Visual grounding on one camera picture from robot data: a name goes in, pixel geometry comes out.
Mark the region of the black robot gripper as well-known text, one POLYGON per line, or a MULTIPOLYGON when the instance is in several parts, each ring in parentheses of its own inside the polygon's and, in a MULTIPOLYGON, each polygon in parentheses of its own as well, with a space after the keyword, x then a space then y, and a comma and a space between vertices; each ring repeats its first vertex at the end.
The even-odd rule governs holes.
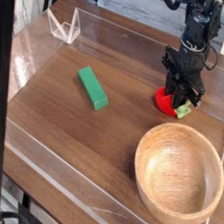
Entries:
POLYGON ((172 95, 171 107, 176 110, 188 100, 197 107, 206 94, 201 78, 202 58, 184 47, 176 51, 166 46, 161 62, 168 70, 165 94, 172 95))

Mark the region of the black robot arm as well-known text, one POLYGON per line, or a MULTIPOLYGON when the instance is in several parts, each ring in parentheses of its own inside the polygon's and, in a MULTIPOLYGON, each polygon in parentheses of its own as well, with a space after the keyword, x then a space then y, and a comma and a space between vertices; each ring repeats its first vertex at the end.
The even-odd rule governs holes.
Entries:
POLYGON ((180 49, 165 47, 161 62, 168 70, 165 94, 171 95, 171 107, 176 110, 188 100, 196 107, 206 94, 201 72, 212 71, 213 65, 206 60, 213 50, 211 44, 221 28, 220 18, 224 0, 163 0, 170 10, 177 10, 186 4, 185 29, 180 38, 180 49))

